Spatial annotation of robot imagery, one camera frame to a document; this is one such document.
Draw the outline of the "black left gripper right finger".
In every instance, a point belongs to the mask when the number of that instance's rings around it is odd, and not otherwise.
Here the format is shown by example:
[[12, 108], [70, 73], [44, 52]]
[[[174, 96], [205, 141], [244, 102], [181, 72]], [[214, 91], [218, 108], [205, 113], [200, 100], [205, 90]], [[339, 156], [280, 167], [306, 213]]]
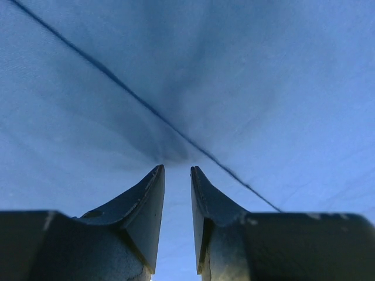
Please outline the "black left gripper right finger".
[[252, 213], [193, 166], [196, 269], [203, 280], [373, 280], [374, 226], [348, 213]]

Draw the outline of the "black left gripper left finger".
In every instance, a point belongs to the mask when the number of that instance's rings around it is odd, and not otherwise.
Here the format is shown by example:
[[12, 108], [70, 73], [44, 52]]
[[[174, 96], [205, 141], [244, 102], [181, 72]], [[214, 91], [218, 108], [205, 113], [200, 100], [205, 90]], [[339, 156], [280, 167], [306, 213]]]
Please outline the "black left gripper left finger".
[[165, 169], [109, 202], [69, 217], [1, 212], [2, 280], [149, 280], [155, 273]]

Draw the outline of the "blue surgical drape cloth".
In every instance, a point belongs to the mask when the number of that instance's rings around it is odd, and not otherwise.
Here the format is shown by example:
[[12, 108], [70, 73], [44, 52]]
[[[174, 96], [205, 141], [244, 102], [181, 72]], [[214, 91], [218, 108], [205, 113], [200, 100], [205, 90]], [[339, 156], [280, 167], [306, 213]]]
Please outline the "blue surgical drape cloth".
[[374, 220], [374, 2], [2, 1], [1, 209], [82, 215], [158, 164], [154, 280], [198, 280], [191, 166]]

